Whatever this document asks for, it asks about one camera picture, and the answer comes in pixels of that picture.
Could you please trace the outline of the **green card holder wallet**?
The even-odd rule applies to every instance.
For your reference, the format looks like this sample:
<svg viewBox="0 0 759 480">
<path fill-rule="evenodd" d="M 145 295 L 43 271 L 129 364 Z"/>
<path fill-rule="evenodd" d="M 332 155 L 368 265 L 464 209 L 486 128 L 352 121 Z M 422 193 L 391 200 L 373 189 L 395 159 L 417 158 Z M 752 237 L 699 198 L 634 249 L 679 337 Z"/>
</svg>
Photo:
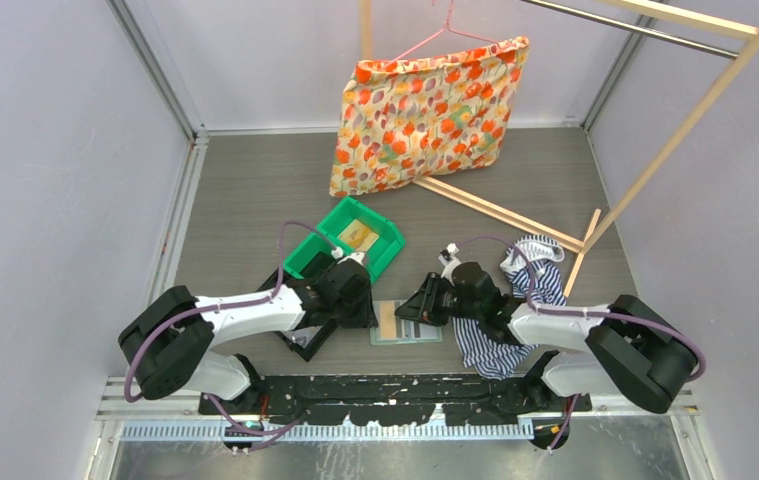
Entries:
<svg viewBox="0 0 759 480">
<path fill-rule="evenodd" d="M 377 326 L 370 329 L 370 343 L 374 346 L 440 343 L 440 327 L 402 319 L 395 314 L 403 300 L 383 300 L 373 303 Z"/>
</svg>

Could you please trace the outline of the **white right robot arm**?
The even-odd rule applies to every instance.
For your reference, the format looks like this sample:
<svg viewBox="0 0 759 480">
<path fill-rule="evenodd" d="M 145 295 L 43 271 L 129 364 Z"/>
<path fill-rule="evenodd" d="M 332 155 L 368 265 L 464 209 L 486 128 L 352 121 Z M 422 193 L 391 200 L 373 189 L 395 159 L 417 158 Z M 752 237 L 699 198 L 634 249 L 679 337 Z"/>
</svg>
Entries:
<svg viewBox="0 0 759 480">
<path fill-rule="evenodd" d="M 633 295 L 589 309 L 535 305 L 503 293 L 476 262 L 429 273 L 395 314 L 435 327 L 466 319 L 499 345 L 555 348 L 525 385 L 529 403 L 544 411 L 574 394 L 619 393 L 662 414 L 705 371 L 699 349 Z"/>
</svg>

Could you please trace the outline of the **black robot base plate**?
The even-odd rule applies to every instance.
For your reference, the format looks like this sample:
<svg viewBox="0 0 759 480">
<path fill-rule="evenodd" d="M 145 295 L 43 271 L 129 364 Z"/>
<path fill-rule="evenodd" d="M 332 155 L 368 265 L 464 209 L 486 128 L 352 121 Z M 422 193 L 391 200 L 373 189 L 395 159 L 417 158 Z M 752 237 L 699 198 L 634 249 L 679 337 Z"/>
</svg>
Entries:
<svg viewBox="0 0 759 480">
<path fill-rule="evenodd" d="M 232 417 L 317 426 L 424 425 L 442 413 L 447 425 L 509 425 L 542 413 L 560 419 L 568 400 L 523 377 L 488 380 L 474 374 L 267 376 L 237 400 L 222 403 Z"/>
</svg>

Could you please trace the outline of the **blue white striped cloth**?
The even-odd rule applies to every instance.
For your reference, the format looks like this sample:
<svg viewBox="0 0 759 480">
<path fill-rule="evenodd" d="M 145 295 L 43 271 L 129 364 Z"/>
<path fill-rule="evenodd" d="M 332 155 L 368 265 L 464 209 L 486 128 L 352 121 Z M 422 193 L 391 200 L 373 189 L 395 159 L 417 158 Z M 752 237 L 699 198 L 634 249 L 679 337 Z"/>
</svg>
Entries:
<svg viewBox="0 0 759 480">
<path fill-rule="evenodd" d="M 534 302 L 564 306 L 567 298 L 558 267 L 564 258 L 563 247 L 548 236 L 530 234 L 516 240 L 500 263 L 514 297 L 506 305 L 506 312 L 511 314 L 521 305 L 531 283 L 535 284 L 532 292 Z M 504 380 L 511 377 L 537 348 L 535 344 L 497 342 L 474 319 L 454 317 L 452 323 L 463 366 L 475 369 L 478 375 L 486 379 Z"/>
</svg>

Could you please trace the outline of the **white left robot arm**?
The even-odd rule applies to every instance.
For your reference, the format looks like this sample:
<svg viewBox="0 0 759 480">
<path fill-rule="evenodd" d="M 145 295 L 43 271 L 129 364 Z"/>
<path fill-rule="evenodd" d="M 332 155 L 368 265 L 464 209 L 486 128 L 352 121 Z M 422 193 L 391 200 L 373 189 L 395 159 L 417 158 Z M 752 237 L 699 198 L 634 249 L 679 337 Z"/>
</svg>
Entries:
<svg viewBox="0 0 759 480">
<path fill-rule="evenodd" d="M 194 296 L 174 286 L 157 297 L 119 335 L 129 363 L 124 396 L 157 400 L 181 389 L 215 396 L 235 412 L 253 412 L 262 389 L 250 363 L 215 347 L 267 332 L 368 328 L 371 278 L 361 252 L 335 260 L 307 279 L 278 277 L 267 290 L 232 297 Z"/>
</svg>

